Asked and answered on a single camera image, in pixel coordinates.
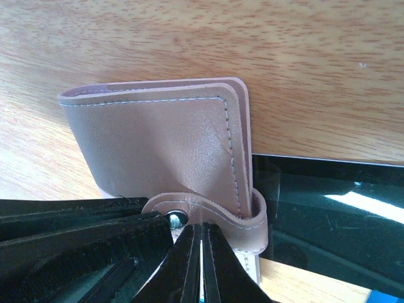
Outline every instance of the leather surface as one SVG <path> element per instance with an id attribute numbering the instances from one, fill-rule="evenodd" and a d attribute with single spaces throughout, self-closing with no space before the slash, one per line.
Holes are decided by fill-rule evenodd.
<path id="1" fill-rule="evenodd" d="M 219 224 L 234 249 L 265 249 L 265 204 L 260 195 L 252 199 L 248 94 L 241 80 L 90 85 L 59 101 L 103 192 L 152 198 L 143 211 L 170 198 L 155 209 L 164 214 L 170 205 L 185 209 L 190 222 Z"/>

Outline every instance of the glossy black surface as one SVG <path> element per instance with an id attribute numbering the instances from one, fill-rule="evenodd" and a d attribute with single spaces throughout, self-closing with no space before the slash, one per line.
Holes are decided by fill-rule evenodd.
<path id="1" fill-rule="evenodd" d="M 262 155 L 253 163 L 272 222 L 262 257 L 404 297 L 403 167 Z"/>

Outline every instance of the folded leather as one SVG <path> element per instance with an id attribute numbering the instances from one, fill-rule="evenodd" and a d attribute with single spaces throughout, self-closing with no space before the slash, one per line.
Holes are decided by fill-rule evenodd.
<path id="1" fill-rule="evenodd" d="M 151 198 L 143 212 L 184 210 L 258 254 L 266 205 L 252 189 L 248 94 L 237 78 L 83 86 L 59 95 L 101 190 Z"/>

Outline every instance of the pink leather wallet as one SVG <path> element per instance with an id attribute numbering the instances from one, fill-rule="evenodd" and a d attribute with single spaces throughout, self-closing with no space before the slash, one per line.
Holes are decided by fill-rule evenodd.
<path id="1" fill-rule="evenodd" d="M 248 92 L 237 78 L 82 86 L 58 96 L 104 196 L 147 197 L 143 212 L 182 210 L 217 224 L 250 275 L 268 244 L 253 189 Z"/>

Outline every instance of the wooden table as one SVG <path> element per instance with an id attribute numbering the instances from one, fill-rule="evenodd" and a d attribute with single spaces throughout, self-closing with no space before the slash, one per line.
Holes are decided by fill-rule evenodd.
<path id="1" fill-rule="evenodd" d="M 253 152 L 403 163 L 403 12 L 378 0 L 3 0 L 0 198 L 99 197 L 56 94 L 110 81 L 238 76 Z M 265 264 L 263 288 L 282 302 L 368 293 L 347 286 L 332 301 L 334 280 L 320 290 L 312 273 Z"/>

